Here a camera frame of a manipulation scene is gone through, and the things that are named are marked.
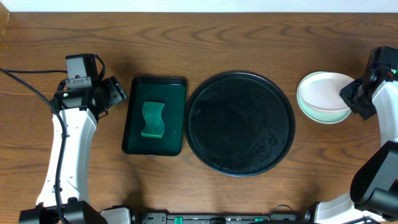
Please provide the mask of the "white plate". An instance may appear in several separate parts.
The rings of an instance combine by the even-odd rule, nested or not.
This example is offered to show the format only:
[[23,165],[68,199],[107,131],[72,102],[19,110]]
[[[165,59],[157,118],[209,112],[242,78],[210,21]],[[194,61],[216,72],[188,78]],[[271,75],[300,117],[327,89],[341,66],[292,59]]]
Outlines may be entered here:
[[353,78],[336,72],[320,72],[307,75],[298,86],[298,96],[309,108],[325,113],[348,111],[349,107],[340,91],[352,83]]

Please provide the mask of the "mint plate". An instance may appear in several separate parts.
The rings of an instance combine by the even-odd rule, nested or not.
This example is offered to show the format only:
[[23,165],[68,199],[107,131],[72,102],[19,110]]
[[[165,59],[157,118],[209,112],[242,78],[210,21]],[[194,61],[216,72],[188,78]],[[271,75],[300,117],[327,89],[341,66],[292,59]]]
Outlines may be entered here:
[[323,124],[342,122],[351,113],[340,91],[354,79],[335,72],[313,72],[297,88],[297,102],[310,119]]
[[326,112],[316,111],[307,106],[299,95],[297,95],[297,102],[303,113],[307,117],[318,123],[323,123],[323,124],[339,123],[345,120],[351,113],[351,111],[345,111],[339,113],[326,113]]

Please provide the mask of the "green sponge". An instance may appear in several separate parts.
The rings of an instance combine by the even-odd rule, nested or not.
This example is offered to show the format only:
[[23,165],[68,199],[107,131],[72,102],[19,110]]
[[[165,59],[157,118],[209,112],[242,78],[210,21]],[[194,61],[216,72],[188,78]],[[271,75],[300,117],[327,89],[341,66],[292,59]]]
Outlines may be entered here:
[[145,126],[141,136],[145,138],[161,139],[164,135],[165,125],[162,119],[163,103],[146,101],[142,107]]

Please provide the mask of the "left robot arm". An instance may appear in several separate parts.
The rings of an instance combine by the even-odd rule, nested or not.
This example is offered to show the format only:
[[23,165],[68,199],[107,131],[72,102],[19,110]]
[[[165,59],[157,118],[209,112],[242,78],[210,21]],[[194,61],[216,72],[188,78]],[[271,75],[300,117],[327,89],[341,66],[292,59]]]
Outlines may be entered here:
[[50,104],[53,145],[44,186],[36,206],[21,211],[19,223],[130,223],[127,207],[97,212],[89,203],[88,166],[99,115],[127,95],[116,77],[90,77],[60,83]]

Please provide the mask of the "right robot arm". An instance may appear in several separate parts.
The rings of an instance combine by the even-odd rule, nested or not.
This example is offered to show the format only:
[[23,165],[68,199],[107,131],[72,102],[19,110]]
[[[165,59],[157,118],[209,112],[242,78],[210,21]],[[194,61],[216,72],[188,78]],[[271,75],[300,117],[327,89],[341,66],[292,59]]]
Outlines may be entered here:
[[397,220],[397,49],[372,49],[365,73],[340,90],[350,110],[377,115],[380,149],[355,174],[350,191],[306,211],[307,223],[381,223]]

